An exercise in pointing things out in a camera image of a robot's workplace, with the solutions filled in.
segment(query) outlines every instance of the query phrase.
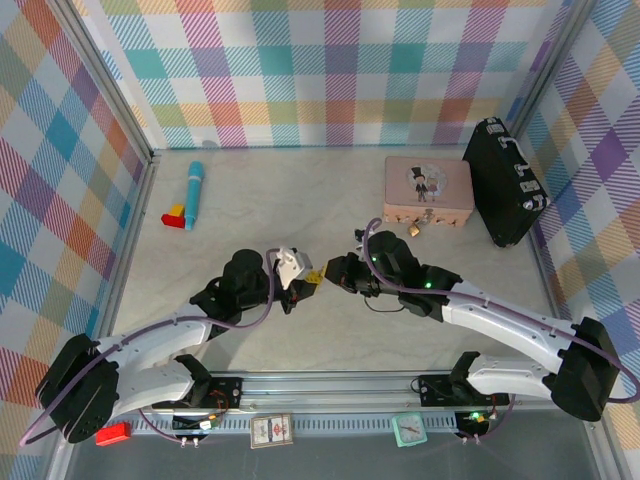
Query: red block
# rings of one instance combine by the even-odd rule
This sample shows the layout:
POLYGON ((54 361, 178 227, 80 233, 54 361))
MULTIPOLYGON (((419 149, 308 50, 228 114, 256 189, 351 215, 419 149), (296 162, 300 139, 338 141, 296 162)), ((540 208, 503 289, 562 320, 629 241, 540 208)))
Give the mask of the red block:
POLYGON ((106 447, 112 443, 122 442, 131 438, 131 425, 128 423, 117 423, 107 428, 101 428, 96 433, 96 445, 106 447))
POLYGON ((176 228, 184 228, 185 220, 184 217, 174 217, 173 215, 169 215, 165 213, 160 217, 162 223, 167 225, 168 227, 176 227, 176 228))

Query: plaid wallpaper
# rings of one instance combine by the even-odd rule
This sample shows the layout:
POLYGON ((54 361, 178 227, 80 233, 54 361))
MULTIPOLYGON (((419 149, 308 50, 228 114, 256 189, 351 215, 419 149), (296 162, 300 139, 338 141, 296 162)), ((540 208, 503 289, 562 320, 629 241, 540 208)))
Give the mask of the plaid wallpaper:
POLYGON ((0 2, 0 479, 37 383, 72 335, 91 334, 143 168, 45 0, 0 2))
POLYGON ((74 3, 150 143, 193 148, 464 143, 573 0, 74 3))
MULTIPOLYGON (((598 4, 523 148, 555 198, 536 235, 562 314, 602 321, 623 362, 640 375, 638 1, 598 4)), ((609 408, 640 478, 640 404, 609 408)))

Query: clock face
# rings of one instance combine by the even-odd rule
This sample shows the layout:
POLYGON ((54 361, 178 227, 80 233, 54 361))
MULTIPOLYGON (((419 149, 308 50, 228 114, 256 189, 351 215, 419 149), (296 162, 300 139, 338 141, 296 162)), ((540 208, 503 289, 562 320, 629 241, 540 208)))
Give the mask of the clock face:
POLYGON ((407 447, 427 441, 422 415, 409 413, 393 418, 394 432, 398 446, 407 447))

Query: purple cable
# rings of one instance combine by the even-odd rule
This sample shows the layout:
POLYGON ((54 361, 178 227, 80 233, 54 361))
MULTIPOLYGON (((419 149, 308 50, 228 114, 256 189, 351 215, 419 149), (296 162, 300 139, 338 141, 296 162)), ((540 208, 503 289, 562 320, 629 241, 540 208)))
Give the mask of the purple cable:
MULTIPOLYGON (((266 308, 262 312, 262 315, 260 315, 260 317, 255 322, 249 323, 247 325, 230 325, 230 324, 222 322, 220 320, 215 320, 213 318, 208 318, 208 317, 184 316, 184 317, 179 317, 179 318, 177 318, 175 320, 168 319, 168 320, 163 320, 163 321, 158 322, 158 323, 153 323, 151 325, 147 325, 144 328, 141 328, 140 330, 138 330, 136 332, 133 332, 131 335, 123 338, 120 341, 120 344, 116 344, 116 345, 111 346, 110 348, 108 348, 107 350, 102 352, 100 355, 98 355, 96 358, 91 360, 89 363, 87 363, 84 366, 84 368, 82 368, 82 370, 80 370, 71 379, 71 381, 65 385, 65 387, 58 394, 58 396, 53 399, 53 401, 49 404, 49 406, 47 408, 45 408, 44 412, 42 412, 40 414, 40 416, 36 419, 36 421, 33 422, 33 424, 31 424, 31 426, 27 429, 26 432, 24 432, 24 435, 22 435, 22 437, 20 438, 20 441, 18 442, 20 447, 24 447, 24 446, 26 446, 26 445, 28 445, 30 443, 33 443, 33 442, 29 442, 29 440, 31 439, 31 436, 36 431, 36 429, 46 420, 46 418, 48 416, 51 415, 51 413, 58 407, 58 405, 60 405, 60 402, 62 402, 62 400, 64 400, 64 398, 69 394, 69 392, 73 389, 73 387, 75 387, 78 384, 78 382, 80 382, 80 380, 82 380, 87 375, 87 373, 89 373, 91 371, 91 369, 93 369, 93 367, 95 367, 102 360, 104 360, 105 358, 109 357, 114 352, 120 350, 123 346, 128 345, 129 343, 131 343, 133 340, 135 340, 136 338, 140 337, 141 335, 144 335, 146 333, 149 333, 149 332, 152 332, 154 330, 157 330, 158 328, 167 327, 169 325, 177 325, 178 323, 187 322, 187 321, 193 321, 193 320, 202 321, 202 322, 208 322, 208 323, 211 323, 213 325, 217 325, 218 327, 228 328, 228 329, 231 329, 231 330, 244 330, 246 328, 257 327, 262 322, 264 322, 264 320, 269 315, 269 312, 271 311, 271 307, 273 306, 273 299, 274 299, 274 296, 275 296, 275 278, 274 278, 274 275, 273 275, 273 267, 271 265, 271 254, 273 254, 273 253, 275 253, 277 251, 278 251, 277 248, 272 248, 272 249, 267 250, 267 253, 266 253, 267 275, 269 277, 269 295, 267 297, 267 306, 266 306, 266 308)), ((55 431, 54 429, 50 429, 49 433, 52 433, 54 431, 55 431)), ((43 438, 44 436, 45 435, 42 435, 42 436, 38 435, 38 439, 43 438)))
MULTIPOLYGON (((489 304, 489 300, 487 298, 482 298, 482 297, 477 297, 475 295, 470 295, 468 293, 462 293, 462 292, 450 292, 448 290, 436 290, 436 289, 423 289, 423 288, 407 288, 407 287, 403 287, 402 285, 396 285, 392 282, 390 282, 389 280, 387 280, 386 278, 384 278, 382 276, 382 274, 380 272, 378 272, 378 270, 376 269, 375 265, 373 264, 373 261, 371 260, 371 255, 369 254, 369 234, 371 233, 372 230, 375 230, 376 228, 378 228, 380 225, 382 224, 382 220, 380 220, 379 218, 374 218, 372 219, 369 224, 367 225, 367 228, 364 231, 364 236, 362 239, 362 251, 364 253, 364 261, 367 263, 367 266, 369 267, 369 269, 371 270, 371 273, 373 273, 373 275, 380 281, 380 283, 394 288, 399 292, 403 292, 403 293, 413 293, 413 294, 417 294, 417 295, 444 295, 444 296, 448 296, 448 297, 457 297, 461 300, 467 300, 467 301, 471 301, 474 305, 477 306, 483 306, 485 305, 485 302, 487 304, 487 307, 489 308, 489 310, 493 310, 495 312, 499 312, 502 314, 506 314, 506 315, 510 315, 513 317, 516 317, 517 319, 519 319, 520 321, 522 321, 525 324, 529 324, 529 325, 533 325, 536 326, 538 328, 542 328, 542 329, 548 329, 549 325, 536 320, 535 318, 531 318, 528 315, 525 315, 523 313, 520 312, 516 312, 515 310, 512 310, 509 307, 505 307, 504 305, 500 305, 499 303, 495 303, 492 302, 489 304)), ((609 398, 608 402, 610 403, 634 403, 637 402, 638 400, 640 400, 640 380, 638 380, 638 377, 636 377, 633 372, 631 372, 631 370, 629 370, 627 367, 625 367, 622 362, 617 359, 616 357, 614 357, 613 355, 611 355, 609 352, 605 352, 604 350, 591 345, 589 342, 578 338, 578 337, 574 337, 573 335, 563 332, 562 330, 556 330, 555 334, 558 335, 559 337, 564 338, 565 340, 569 340, 570 342, 575 342, 578 345, 591 350, 592 352, 600 355, 602 358, 604 358, 606 361, 608 361, 611 365, 613 365, 614 367, 616 367, 618 370, 620 370, 622 373, 624 373, 627 378, 629 378, 629 380, 631 380, 631 383, 633 383, 635 389, 636 389, 636 393, 630 397, 627 398, 609 398)))

